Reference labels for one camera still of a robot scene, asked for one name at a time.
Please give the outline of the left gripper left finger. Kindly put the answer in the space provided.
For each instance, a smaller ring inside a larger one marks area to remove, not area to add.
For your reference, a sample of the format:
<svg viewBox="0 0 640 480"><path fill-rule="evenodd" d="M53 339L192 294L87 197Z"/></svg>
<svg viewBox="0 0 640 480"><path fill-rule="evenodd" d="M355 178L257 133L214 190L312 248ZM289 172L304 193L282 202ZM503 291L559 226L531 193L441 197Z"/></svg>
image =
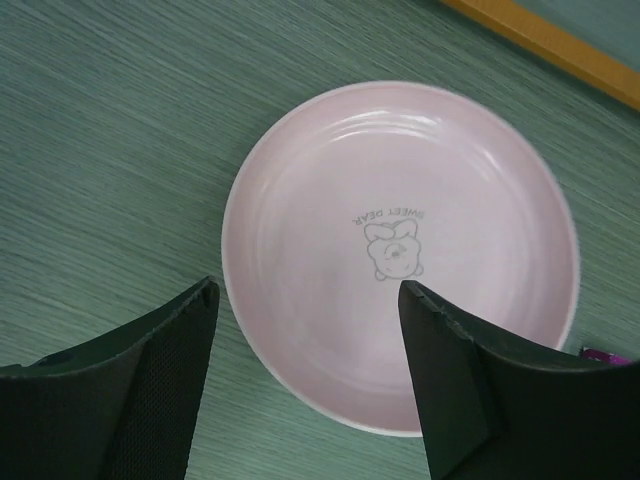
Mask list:
<svg viewBox="0 0 640 480"><path fill-rule="evenodd" d="M2 478L184 478L219 299L206 277L90 341L2 367Z"/></svg>

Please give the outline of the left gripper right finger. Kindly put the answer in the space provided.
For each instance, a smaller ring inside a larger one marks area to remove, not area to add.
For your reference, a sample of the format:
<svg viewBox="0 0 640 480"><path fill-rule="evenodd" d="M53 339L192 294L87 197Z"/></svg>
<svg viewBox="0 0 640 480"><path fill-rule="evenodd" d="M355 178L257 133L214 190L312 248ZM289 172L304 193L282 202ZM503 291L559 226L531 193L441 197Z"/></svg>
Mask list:
<svg viewBox="0 0 640 480"><path fill-rule="evenodd" d="M415 281L398 307L435 479L635 479L639 366L566 354Z"/></svg>

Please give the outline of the pink plate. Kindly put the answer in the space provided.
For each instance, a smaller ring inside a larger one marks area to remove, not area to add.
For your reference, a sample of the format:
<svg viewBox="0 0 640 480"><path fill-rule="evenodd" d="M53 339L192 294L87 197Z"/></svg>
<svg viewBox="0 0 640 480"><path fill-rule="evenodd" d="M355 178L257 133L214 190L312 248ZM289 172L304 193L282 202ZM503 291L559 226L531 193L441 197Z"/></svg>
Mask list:
<svg viewBox="0 0 640 480"><path fill-rule="evenodd" d="M555 349L579 296L574 222L539 154L480 104L409 82L334 89L276 122L235 178L221 257L269 372L322 414L396 437L420 433L402 281Z"/></svg>

